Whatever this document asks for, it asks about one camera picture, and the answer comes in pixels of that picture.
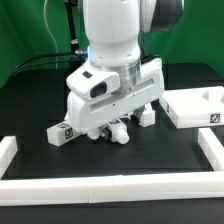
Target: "sticker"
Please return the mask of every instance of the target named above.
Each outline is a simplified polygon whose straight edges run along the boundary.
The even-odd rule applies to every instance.
[[[57,127],[64,129],[64,128],[67,128],[69,126],[70,125],[68,125],[68,124],[62,123],[62,124],[59,124]]]
[[[221,114],[211,114],[210,123],[216,124],[220,122]]]
[[[67,140],[67,139],[70,139],[72,137],[73,137],[73,131],[72,131],[72,128],[69,128],[68,130],[65,131],[65,138]]]

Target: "green screen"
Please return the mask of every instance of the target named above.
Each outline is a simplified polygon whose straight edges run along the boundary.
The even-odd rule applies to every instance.
[[[18,63],[55,52],[44,25],[43,6],[44,0],[0,1],[0,87]],[[49,0],[47,15],[59,52],[70,51],[64,0]],[[85,49],[88,40],[76,9],[74,19],[80,47]],[[224,1],[185,0],[178,24],[167,33],[147,34],[146,39],[164,63],[205,63],[224,76]]]

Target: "white robot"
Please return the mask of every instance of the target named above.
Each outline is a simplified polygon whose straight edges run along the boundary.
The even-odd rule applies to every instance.
[[[164,91],[160,58],[141,62],[139,34],[167,31],[180,18],[183,0],[79,0],[90,42],[87,61],[67,78],[72,128],[91,139],[108,134],[129,140],[119,119]]]

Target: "black table surface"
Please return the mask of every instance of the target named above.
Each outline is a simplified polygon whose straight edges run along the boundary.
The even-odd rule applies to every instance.
[[[223,86],[203,64],[164,65],[167,90]],[[196,142],[197,128],[177,130],[158,102],[156,124],[124,120],[130,141],[119,145],[86,136],[56,147],[46,129],[66,114],[63,70],[18,74],[0,89],[0,136],[15,135],[18,153],[3,180],[212,171]],[[223,142],[222,127],[212,130]],[[0,208],[0,223],[223,223],[224,199],[161,200]]]

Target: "white border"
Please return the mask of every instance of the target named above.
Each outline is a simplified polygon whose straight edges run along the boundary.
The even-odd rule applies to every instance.
[[[224,148],[209,128],[198,143],[214,172],[0,181],[0,205],[224,197]]]

